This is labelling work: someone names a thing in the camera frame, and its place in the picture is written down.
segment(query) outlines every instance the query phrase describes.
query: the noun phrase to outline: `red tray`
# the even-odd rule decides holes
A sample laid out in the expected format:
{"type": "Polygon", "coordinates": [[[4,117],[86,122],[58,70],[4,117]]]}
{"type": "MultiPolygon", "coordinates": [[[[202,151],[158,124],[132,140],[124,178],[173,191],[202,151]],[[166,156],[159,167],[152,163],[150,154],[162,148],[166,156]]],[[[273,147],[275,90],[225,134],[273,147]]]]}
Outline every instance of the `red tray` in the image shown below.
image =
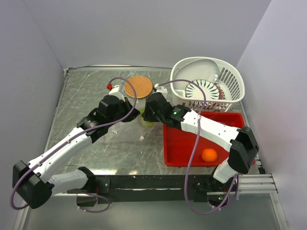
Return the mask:
{"type": "MultiPolygon", "coordinates": [[[[244,120],[240,113],[202,113],[201,115],[228,126],[238,128],[244,126],[244,120]]],[[[163,125],[163,135],[165,164],[167,166],[187,166],[195,143],[196,134],[163,125]]],[[[192,161],[192,166],[217,166],[228,155],[229,153],[222,147],[201,137],[192,161]],[[217,160],[215,162],[204,162],[201,158],[201,152],[204,149],[215,149],[218,155],[217,160]]]]}

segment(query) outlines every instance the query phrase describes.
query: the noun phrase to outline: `round cork coaster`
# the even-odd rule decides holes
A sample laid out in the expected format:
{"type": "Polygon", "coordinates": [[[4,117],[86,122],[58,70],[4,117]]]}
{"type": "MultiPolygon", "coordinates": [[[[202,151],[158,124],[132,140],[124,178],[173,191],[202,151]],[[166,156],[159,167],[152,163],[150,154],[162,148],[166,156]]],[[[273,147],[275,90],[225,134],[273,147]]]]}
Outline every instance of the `round cork coaster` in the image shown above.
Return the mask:
{"type": "MultiPolygon", "coordinates": [[[[128,81],[133,85],[138,99],[147,97],[153,90],[153,84],[147,77],[134,76],[128,81]]],[[[130,97],[134,97],[133,90],[128,83],[125,84],[125,91],[130,97]]]]}

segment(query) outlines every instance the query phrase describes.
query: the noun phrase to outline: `white wall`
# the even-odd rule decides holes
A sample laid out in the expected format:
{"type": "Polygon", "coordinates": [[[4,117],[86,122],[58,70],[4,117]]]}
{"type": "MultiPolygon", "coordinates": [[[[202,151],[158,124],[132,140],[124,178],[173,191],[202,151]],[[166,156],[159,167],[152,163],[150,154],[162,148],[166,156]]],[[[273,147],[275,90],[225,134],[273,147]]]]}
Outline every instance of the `white wall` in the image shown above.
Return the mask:
{"type": "Polygon", "coordinates": [[[307,2],[272,0],[238,63],[261,159],[292,230],[307,226],[307,2]]]}
{"type": "Polygon", "coordinates": [[[24,0],[64,68],[172,67],[191,56],[236,65],[271,0],[24,0]]]}
{"type": "Polygon", "coordinates": [[[21,0],[1,2],[0,36],[0,228],[11,230],[12,167],[44,150],[63,70],[21,0]]]}

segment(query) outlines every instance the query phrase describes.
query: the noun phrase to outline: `purple cable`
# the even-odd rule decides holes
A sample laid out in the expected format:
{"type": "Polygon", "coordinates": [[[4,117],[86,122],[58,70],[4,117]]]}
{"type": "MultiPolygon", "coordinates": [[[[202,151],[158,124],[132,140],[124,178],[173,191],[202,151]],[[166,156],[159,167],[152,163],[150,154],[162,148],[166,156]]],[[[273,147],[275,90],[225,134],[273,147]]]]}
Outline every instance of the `purple cable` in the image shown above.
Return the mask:
{"type": "Polygon", "coordinates": [[[79,209],[82,210],[82,211],[84,211],[84,212],[90,212],[90,213],[100,213],[100,212],[104,212],[104,211],[106,211],[106,210],[110,207],[110,205],[111,205],[111,201],[110,201],[108,198],[106,198],[106,197],[104,197],[104,196],[102,196],[102,195],[98,195],[98,194],[95,194],[95,193],[87,193],[87,192],[82,191],[81,189],[75,189],[75,191],[77,191],[77,192],[79,192],[79,193],[87,194],[87,195],[89,195],[89,196],[96,196],[96,197],[98,197],[98,198],[101,198],[101,199],[104,199],[104,200],[107,201],[107,207],[104,208],[104,209],[98,210],[98,211],[87,210],[87,209],[85,209],[85,208],[83,208],[83,207],[79,207],[79,209]]]}
{"type": "MultiPolygon", "coordinates": [[[[87,132],[89,132],[89,131],[92,131],[92,130],[95,130],[95,129],[99,129],[99,128],[102,128],[102,127],[105,127],[105,126],[110,126],[110,125],[113,125],[113,124],[115,124],[115,123],[117,123],[117,122],[120,122],[120,121],[126,119],[126,118],[133,112],[133,110],[134,110],[134,108],[135,108],[135,105],[136,105],[136,101],[137,101],[137,98],[136,98],[136,91],[135,91],[133,85],[132,85],[127,79],[122,78],[122,77],[115,77],[115,78],[112,78],[112,79],[109,81],[108,84],[111,84],[111,82],[114,81],[115,79],[124,80],[125,82],[127,82],[127,83],[131,86],[131,88],[132,88],[132,90],[133,90],[134,102],[133,102],[133,105],[132,105],[132,108],[130,109],[130,111],[129,111],[125,116],[123,116],[121,119],[119,119],[119,120],[117,120],[117,121],[113,121],[113,122],[106,123],[106,124],[102,124],[102,125],[99,125],[99,126],[96,126],[96,127],[88,128],[88,129],[86,129],[86,130],[84,130],[84,131],[82,131],[82,132],[76,134],[75,136],[73,136],[73,137],[71,137],[71,138],[69,139],[70,142],[73,141],[74,139],[76,139],[77,137],[79,137],[80,135],[84,134],[84,133],[87,133],[87,132]]],[[[46,157],[44,157],[44,158],[40,161],[40,163],[42,164],[43,162],[45,162],[47,159],[49,159],[51,156],[53,156],[56,152],[58,152],[59,150],[61,150],[61,149],[62,149],[64,146],[66,146],[67,144],[68,144],[68,142],[65,141],[63,144],[59,145],[59,146],[58,146],[57,148],[55,148],[51,153],[49,153],[46,157]]],[[[13,209],[15,209],[15,210],[21,210],[21,209],[24,209],[24,208],[26,208],[26,207],[29,206],[29,205],[27,204],[27,205],[25,205],[25,206],[23,206],[23,207],[16,207],[15,204],[14,204],[14,195],[15,195],[15,193],[16,193],[16,191],[17,191],[17,188],[18,188],[19,185],[22,183],[22,181],[25,179],[25,177],[26,177],[27,175],[29,175],[31,172],[33,172],[35,169],[37,169],[38,167],[39,167],[38,164],[37,164],[37,165],[34,165],[34,166],[33,166],[31,169],[29,169],[24,175],[22,175],[22,177],[17,181],[16,185],[14,186],[13,191],[12,191],[12,194],[11,194],[11,197],[10,197],[10,205],[11,205],[11,207],[12,207],[13,209]]]]}
{"type": "MultiPolygon", "coordinates": [[[[166,84],[169,84],[169,83],[172,83],[172,82],[176,82],[176,81],[185,81],[185,82],[188,82],[190,84],[193,84],[195,85],[197,88],[199,88],[199,90],[201,91],[203,97],[204,97],[204,102],[198,112],[198,115],[201,114],[202,110],[204,109],[205,105],[206,105],[206,95],[205,95],[205,92],[202,90],[202,88],[195,84],[194,82],[190,81],[190,80],[171,80],[171,81],[167,81],[165,83],[162,83],[162,84],[159,84],[159,86],[162,86],[162,85],[166,85],[166,84]]],[[[199,142],[199,139],[200,139],[200,134],[201,134],[201,120],[198,119],[197,120],[197,135],[196,135],[196,140],[195,140],[195,144],[194,144],[194,147],[193,147],[193,151],[191,153],[191,156],[190,156],[190,159],[189,159],[189,162],[188,162],[188,167],[187,167],[187,172],[186,172],[186,175],[185,175],[185,179],[184,179],[184,198],[186,200],[186,203],[188,205],[188,207],[193,211],[195,212],[196,214],[199,214],[199,215],[209,215],[209,214],[212,214],[213,212],[219,210],[219,208],[226,202],[226,200],[228,199],[229,197],[229,194],[232,190],[232,187],[234,186],[235,184],[235,180],[236,178],[234,177],[231,184],[230,184],[230,187],[228,189],[228,192],[225,196],[225,198],[223,199],[223,201],[214,209],[212,209],[211,211],[209,212],[199,212],[198,210],[195,209],[195,207],[189,202],[189,199],[188,199],[188,179],[189,179],[189,171],[190,171],[190,168],[191,168],[191,164],[192,164],[192,161],[193,161],[193,158],[194,158],[194,155],[195,155],[195,152],[196,152],[196,148],[197,148],[197,145],[198,145],[198,142],[199,142]]]]}

